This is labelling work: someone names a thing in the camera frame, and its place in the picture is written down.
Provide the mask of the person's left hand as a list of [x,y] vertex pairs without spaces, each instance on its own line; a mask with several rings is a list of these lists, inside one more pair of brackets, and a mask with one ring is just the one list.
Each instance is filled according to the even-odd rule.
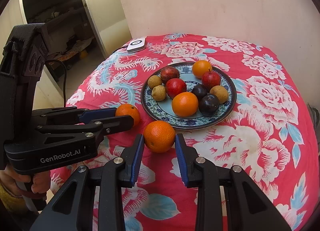
[[46,193],[50,189],[50,172],[40,172],[33,177],[28,175],[20,175],[14,171],[11,165],[7,165],[4,170],[1,170],[1,184],[5,189],[15,196],[20,196],[20,190],[18,189],[17,182],[30,183],[31,191],[36,193]]

